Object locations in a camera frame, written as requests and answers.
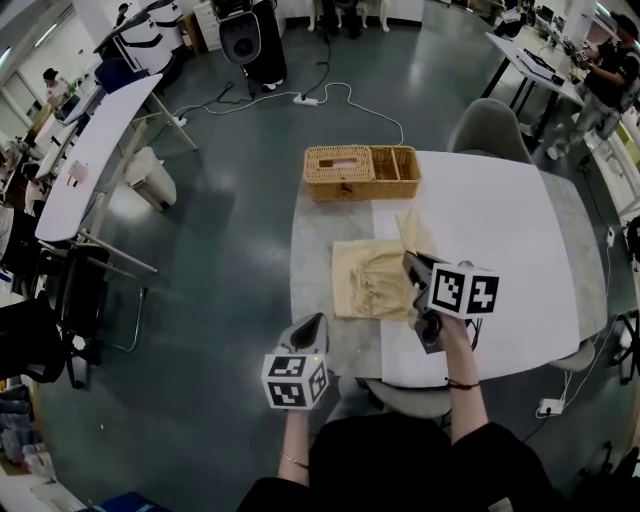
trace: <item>wrist bracelet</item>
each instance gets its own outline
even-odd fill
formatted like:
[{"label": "wrist bracelet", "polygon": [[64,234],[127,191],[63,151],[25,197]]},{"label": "wrist bracelet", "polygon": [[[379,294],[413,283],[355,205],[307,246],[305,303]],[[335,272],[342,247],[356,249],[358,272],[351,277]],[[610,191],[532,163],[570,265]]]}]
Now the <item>wrist bracelet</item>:
[{"label": "wrist bracelet", "polygon": [[479,382],[477,382],[476,384],[461,384],[460,382],[457,382],[453,379],[447,379],[449,381],[448,386],[452,389],[462,389],[463,391],[469,391],[470,389],[473,389],[475,387],[478,387],[480,385]]},{"label": "wrist bracelet", "polygon": [[309,471],[309,466],[307,466],[306,464],[303,464],[302,462],[300,462],[299,460],[293,459],[291,457],[289,457],[286,453],[281,452],[282,456],[287,459],[289,462],[291,462],[292,464],[295,464],[296,466],[300,466],[302,469],[306,469],[307,471]]}]

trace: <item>folded cloth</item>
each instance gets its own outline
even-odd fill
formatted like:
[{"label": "folded cloth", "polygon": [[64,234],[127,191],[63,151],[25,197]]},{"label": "folded cloth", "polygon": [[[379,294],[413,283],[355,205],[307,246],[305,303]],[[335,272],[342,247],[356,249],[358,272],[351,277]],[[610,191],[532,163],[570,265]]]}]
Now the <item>folded cloth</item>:
[{"label": "folded cloth", "polygon": [[337,317],[407,319],[415,290],[402,260],[406,251],[436,254],[414,210],[398,215],[400,240],[334,242],[333,306]]}]

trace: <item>storage box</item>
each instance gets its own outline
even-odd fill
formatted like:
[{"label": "storage box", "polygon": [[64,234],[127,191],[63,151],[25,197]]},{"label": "storage box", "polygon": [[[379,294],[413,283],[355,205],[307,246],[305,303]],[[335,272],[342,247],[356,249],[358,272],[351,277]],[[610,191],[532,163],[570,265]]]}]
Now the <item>storage box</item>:
[{"label": "storage box", "polygon": [[410,199],[420,166],[406,146],[327,146],[305,153],[304,179],[314,201]]}]

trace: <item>person's hand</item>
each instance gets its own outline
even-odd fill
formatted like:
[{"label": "person's hand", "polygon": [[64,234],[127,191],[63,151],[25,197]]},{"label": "person's hand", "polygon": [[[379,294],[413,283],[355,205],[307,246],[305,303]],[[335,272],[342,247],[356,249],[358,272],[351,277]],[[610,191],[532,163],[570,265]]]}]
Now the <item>person's hand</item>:
[{"label": "person's hand", "polygon": [[464,320],[454,318],[444,313],[440,313],[440,321],[442,322],[442,330],[440,331],[440,339],[444,347],[465,343],[471,346],[469,341],[469,333]]}]

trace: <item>gray chair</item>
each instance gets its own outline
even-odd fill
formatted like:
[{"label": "gray chair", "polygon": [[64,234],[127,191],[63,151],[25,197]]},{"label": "gray chair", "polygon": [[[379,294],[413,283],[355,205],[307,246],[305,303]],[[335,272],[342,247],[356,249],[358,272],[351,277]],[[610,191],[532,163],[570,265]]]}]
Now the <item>gray chair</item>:
[{"label": "gray chair", "polygon": [[507,105],[491,98],[469,105],[449,139],[447,151],[535,165],[516,115]]},{"label": "gray chair", "polygon": [[568,357],[551,361],[549,366],[560,368],[567,372],[581,372],[589,368],[596,355],[596,349],[591,340],[585,340],[580,343],[578,351]]},{"label": "gray chair", "polygon": [[451,394],[448,388],[404,389],[375,379],[366,379],[365,382],[387,408],[406,416],[431,420],[451,411]]}]

